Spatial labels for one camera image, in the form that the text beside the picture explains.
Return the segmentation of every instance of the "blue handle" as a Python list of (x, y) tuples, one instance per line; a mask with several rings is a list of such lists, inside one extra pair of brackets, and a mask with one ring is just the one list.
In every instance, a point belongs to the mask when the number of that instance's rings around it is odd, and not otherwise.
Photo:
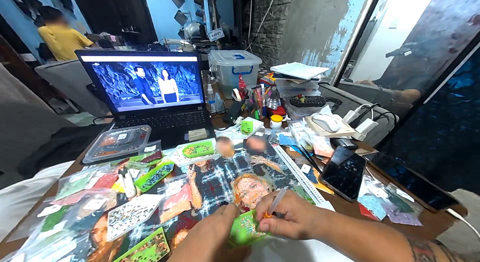
[(243, 73), (236, 73), (235, 72), (235, 66), (232, 67), (232, 74), (233, 75), (249, 75), (254, 71), (254, 66), (250, 66), (250, 71), (249, 72), (243, 72)]

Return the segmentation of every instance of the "small jar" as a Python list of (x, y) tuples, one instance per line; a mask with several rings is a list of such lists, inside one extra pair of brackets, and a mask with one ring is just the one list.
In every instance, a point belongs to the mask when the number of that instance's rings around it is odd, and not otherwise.
[(278, 130), (282, 127), (282, 116), (281, 115), (272, 115), (270, 117), (270, 128), (273, 130)]

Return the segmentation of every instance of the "laptop screen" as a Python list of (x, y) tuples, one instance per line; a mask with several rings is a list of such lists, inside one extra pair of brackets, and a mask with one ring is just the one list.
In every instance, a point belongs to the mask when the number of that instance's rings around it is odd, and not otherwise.
[(81, 56), (117, 112), (203, 103), (197, 57)]

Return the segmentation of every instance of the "white mouse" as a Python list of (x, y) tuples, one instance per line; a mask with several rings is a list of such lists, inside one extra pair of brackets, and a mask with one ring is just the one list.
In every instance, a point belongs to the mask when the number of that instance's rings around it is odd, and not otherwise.
[(316, 114), (311, 119), (329, 133), (336, 133), (340, 130), (340, 124), (331, 115)]

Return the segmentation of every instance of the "person in yellow shirt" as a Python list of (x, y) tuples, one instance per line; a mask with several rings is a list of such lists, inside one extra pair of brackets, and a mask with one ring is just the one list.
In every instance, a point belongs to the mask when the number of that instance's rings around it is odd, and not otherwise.
[(63, 13), (56, 8), (44, 6), (40, 10), (40, 15), (45, 20), (45, 26), (38, 28), (39, 35), (58, 61), (78, 59), (75, 50), (96, 46), (80, 32), (71, 28)]

